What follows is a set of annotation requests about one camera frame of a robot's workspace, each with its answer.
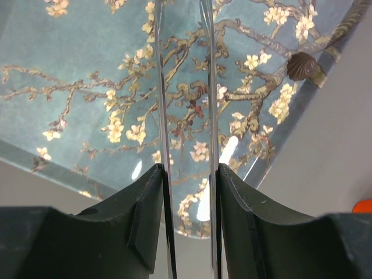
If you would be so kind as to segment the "floral blue tray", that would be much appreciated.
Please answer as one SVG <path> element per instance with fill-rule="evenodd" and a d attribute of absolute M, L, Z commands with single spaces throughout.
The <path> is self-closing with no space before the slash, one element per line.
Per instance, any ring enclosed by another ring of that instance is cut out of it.
<path fill-rule="evenodd" d="M 200 1 L 163 1 L 174 228 L 209 228 Z M 219 161 L 258 187 L 370 1 L 211 1 Z M 105 199 L 161 161 L 155 1 L 1 2 L 1 159 Z M 316 73 L 293 81 L 296 53 Z"/>

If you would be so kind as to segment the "orange chocolate box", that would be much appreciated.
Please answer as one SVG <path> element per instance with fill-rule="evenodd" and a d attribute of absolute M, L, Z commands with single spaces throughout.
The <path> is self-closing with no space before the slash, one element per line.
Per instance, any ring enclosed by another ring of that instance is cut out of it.
<path fill-rule="evenodd" d="M 362 201 L 358 201 L 354 205 L 352 212 L 372 214 L 372 199 L 365 199 Z"/>

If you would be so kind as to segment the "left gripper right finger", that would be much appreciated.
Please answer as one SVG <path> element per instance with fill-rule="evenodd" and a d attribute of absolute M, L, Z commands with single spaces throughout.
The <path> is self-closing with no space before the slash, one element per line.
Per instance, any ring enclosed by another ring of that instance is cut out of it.
<path fill-rule="evenodd" d="M 221 223 L 230 278 L 370 278 L 371 215 L 312 217 L 219 166 Z"/>

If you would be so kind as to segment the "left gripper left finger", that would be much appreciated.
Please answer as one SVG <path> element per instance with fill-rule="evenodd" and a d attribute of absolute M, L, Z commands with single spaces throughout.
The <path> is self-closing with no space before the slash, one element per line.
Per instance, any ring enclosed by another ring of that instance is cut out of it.
<path fill-rule="evenodd" d="M 161 165 L 77 215 L 1 208 L 2 278 L 148 278 L 162 213 Z"/>

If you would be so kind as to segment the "metal tongs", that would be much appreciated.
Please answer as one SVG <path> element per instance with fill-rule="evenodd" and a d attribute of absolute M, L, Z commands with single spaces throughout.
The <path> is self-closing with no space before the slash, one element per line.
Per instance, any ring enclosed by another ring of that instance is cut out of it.
<path fill-rule="evenodd" d="M 210 216 L 210 247 L 211 247 L 211 270 L 212 278 L 222 278 L 221 261 L 221 206 L 220 190 L 217 185 L 219 172 L 219 143 L 217 122 L 217 89 L 216 89 L 216 61 L 214 23 L 211 1 L 199 2 L 202 27 L 209 46 L 207 54 L 208 70 L 208 93 L 209 93 L 209 124 L 210 124 L 210 147 L 209 147 L 209 216 Z M 163 54 L 160 46 L 160 35 L 164 25 L 164 2 L 155 1 L 155 57 L 158 90 L 158 112 L 160 123 L 161 164 L 163 179 L 164 218 L 166 226 L 168 277 L 177 278 L 176 248 L 174 242 L 173 207 L 171 194 L 171 175 L 169 159 L 169 140 L 166 114 L 166 91 L 163 74 Z"/>

